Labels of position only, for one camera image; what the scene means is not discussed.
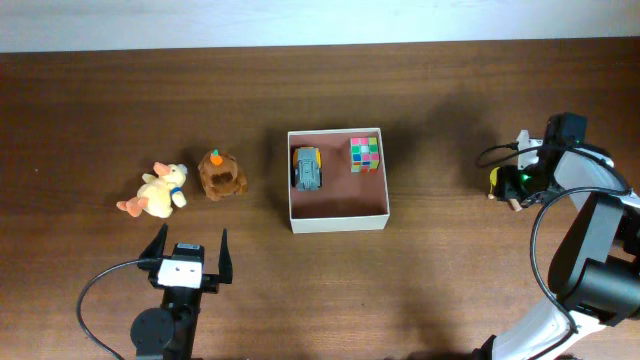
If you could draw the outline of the yellow grey toy truck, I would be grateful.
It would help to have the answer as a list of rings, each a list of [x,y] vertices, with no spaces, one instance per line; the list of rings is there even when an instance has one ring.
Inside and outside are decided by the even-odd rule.
[[[293,154],[294,187],[298,191],[317,191],[322,186],[322,159],[316,147],[299,147]]]

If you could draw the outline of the brown plush capybara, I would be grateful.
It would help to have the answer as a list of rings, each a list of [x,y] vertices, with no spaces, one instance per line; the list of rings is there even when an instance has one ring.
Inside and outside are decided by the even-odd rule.
[[[198,171],[205,195],[212,201],[242,195],[248,191],[244,171],[236,158],[226,151],[209,151],[199,163]]]

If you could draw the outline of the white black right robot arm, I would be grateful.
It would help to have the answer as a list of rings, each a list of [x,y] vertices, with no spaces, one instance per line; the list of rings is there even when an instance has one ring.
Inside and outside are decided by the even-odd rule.
[[[544,297],[513,328],[475,349],[475,359],[557,359],[586,336],[639,317],[639,197],[610,154],[586,142],[586,127],[584,116],[556,114],[543,137],[521,131],[507,144],[516,164],[476,162],[491,171],[489,198],[515,211],[541,207],[529,259]],[[577,216],[543,277],[536,255],[541,223],[565,198]]]

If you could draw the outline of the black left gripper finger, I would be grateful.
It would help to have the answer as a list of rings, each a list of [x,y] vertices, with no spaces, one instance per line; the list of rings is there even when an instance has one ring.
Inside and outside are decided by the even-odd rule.
[[[156,260],[164,254],[168,225],[164,223],[159,229],[154,239],[146,246],[139,255],[139,260]]]
[[[221,246],[218,260],[218,275],[220,284],[233,283],[233,263],[228,248],[228,233],[224,228],[221,237]]]

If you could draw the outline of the white cardboard box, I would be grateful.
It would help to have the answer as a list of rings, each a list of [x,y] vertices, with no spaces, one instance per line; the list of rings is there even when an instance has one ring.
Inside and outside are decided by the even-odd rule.
[[[381,163],[376,172],[352,173],[350,139],[377,137]],[[382,230],[390,214],[384,147],[379,128],[290,131],[288,145],[288,214],[292,232],[322,233]],[[293,154],[316,147],[322,159],[322,186],[317,191],[294,187]]]

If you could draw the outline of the yellow plush duck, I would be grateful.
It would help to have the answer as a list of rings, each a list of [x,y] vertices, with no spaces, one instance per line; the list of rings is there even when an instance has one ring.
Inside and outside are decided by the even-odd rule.
[[[132,217],[143,212],[157,218],[168,218],[175,207],[183,208],[187,199],[182,191],[188,175],[184,164],[164,164],[155,162],[153,174],[144,173],[144,184],[136,195],[125,201],[118,201],[116,207]]]

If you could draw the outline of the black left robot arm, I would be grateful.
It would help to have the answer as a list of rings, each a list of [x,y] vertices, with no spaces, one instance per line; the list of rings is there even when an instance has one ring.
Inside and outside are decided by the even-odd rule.
[[[233,265],[227,232],[223,231],[218,272],[204,272],[205,248],[178,243],[164,254],[168,226],[164,224],[140,254],[138,268],[149,283],[163,291],[161,304],[141,312],[131,325],[130,338],[137,359],[190,360],[204,294],[216,294],[233,282]]]

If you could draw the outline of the yellow wooden rattle drum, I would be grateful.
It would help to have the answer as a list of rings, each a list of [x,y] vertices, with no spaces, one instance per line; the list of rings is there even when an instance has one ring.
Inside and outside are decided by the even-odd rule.
[[[519,171],[515,165],[494,168],[489,175],[490,190],[488,198],[507,203],[513,211],[523,209],[521,205],[522,187]]]

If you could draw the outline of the multicolour puzzle cube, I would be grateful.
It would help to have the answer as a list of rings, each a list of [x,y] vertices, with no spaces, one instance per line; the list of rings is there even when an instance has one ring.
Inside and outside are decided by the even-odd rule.
[[[352,173],[376,172],[381,163],[380,145],[378,138],[351,138],[350,160]]]

